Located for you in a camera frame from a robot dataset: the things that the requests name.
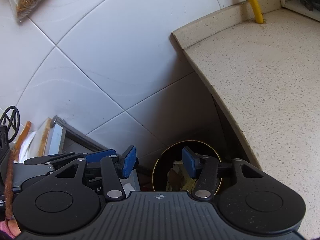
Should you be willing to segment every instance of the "countertop edge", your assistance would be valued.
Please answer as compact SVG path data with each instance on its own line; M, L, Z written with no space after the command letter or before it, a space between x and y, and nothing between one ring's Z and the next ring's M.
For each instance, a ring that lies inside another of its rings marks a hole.
M220 109L222 110L222 112L224 113L224 115L226 116L228 122L230 123L231 127L233 128L234 132L236 133L236 136L238 137L238 139L241 143L241 146L243 147L247 157L249 158L250 163L252 165L254 165L255 167L262 170L261 165L259 164L255 154L253 153L253 150L250 148L250 145L249 145L248 141L246 140L244 134L242 133L241 129L239 128L237 122L235 121L235 119L233 118L231 113L229 112L226 105L223 103L223 101L219 97L216 90L212 87L212 85L210 84L208 79L203 75L203 73L199 70L199 68L196 66L196 64L193 62L193 60L189 57L187 52L185 50L183 50L183 53L187 57L188 62L191 64L191 66L193 67L195 72L201 78L204 85L208 88L208 90L212 94L213 98L218 103L218 105L219 105Z
M281 8L280 0L258 0L263 13ZM183 27L172 34L182 49L186 49L197 42L208 38L241 22L254 17L248 1L244 1L208 14Z

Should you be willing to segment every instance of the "person's finger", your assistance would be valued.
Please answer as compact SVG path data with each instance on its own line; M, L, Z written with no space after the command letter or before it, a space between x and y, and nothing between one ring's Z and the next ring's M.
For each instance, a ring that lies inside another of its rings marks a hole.
M12 219L12 220L8 221L8 227L9 227L11 233L14 236L18 236L21 233L21 231L20 231L20 229L18 227L18 224L17 224L15 219Z

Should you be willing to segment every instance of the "backsplash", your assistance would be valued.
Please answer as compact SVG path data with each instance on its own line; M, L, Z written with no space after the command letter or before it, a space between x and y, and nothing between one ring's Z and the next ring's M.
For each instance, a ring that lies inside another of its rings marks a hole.
M108 148L134 144L146 165L196 131L221 133L171 32L240 1L43 0L17 24L0 0L0 108L17 105L33 130L58 115Z

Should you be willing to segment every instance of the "brown rope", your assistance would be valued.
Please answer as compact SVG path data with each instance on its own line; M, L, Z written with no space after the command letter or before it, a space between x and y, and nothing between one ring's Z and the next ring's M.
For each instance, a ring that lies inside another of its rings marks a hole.
M5 217L8 220L12 218L12 201L13 201L12 180L13 180L14 152L10 150L9 154L10 156L8 160L7 176L4 184Z

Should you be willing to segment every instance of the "black handwheel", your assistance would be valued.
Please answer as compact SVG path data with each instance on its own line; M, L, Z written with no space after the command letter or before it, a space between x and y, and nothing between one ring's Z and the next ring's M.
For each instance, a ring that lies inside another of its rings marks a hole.
M7 113L12 109L11 117L7 115ZM19 127L20 127L20 113L18 108L15 106L9 106L4 113L2 114L0 118L0 124L5 124L8 127L8 133L10 128L14 130L14 134L12 137L9 139L9 143L12 142L15 137L17 136L19 132Z
M62 235L94 220L100 199L82 183L86 166L84 158L77 158L38 182L30 181L32 185L18 194L12 206L21 231Z

